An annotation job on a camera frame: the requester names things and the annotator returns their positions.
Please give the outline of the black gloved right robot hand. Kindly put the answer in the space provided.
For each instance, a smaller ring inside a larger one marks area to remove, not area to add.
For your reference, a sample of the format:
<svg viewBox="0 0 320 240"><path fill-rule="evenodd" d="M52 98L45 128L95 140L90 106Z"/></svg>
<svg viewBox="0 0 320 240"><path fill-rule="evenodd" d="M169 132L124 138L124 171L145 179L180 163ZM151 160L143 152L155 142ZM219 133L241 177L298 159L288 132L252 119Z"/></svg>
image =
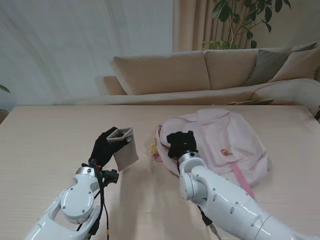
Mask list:
<svg viewBox="0 0 320 240"><path fill-rule="evenodd" d="M168 157L178 160L182 155L194 152L197 153L197 143L193 131L188 132L178 131L171 133L166 137L169 143Z"/></svg>

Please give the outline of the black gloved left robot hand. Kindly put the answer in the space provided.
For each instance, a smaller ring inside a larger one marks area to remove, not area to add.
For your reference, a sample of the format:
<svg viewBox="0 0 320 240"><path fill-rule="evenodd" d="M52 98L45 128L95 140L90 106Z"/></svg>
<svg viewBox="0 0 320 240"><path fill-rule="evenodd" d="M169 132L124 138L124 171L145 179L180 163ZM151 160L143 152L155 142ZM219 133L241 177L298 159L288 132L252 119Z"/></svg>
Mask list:
<svg viewBox="0 0 320 240"><path fill-rule="evenodd" d="M103 132L96 139L91 156L88 160L90 166L97 165L104 167L111 160L114 153L118 152L131 142L131 138L127 137L123 140L109 143L107 137L117 129L117 127L112 127Z"/></svg>

